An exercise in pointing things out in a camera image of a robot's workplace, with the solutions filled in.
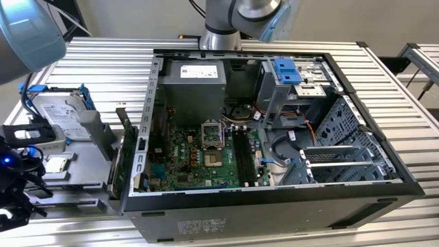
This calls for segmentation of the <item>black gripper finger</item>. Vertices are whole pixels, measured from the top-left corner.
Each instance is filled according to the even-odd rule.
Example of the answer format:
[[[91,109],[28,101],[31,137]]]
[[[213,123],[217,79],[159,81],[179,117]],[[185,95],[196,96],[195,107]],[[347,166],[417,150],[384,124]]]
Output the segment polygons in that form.
[[[45,183],[40,177],[24,177],[24,186],[23,186],[23,204],[25,210],[31,214],[39,214],[41,217],[47,217],[47,212],[43,208],[35,206],[31,201],[32,197],[39,199],[47,199],[53,196],[53,193],[45,187]]]
[[[29,200],[1,197],[1,209],[12,216],[1,213],[1,232],[25,226],[33,213]]]

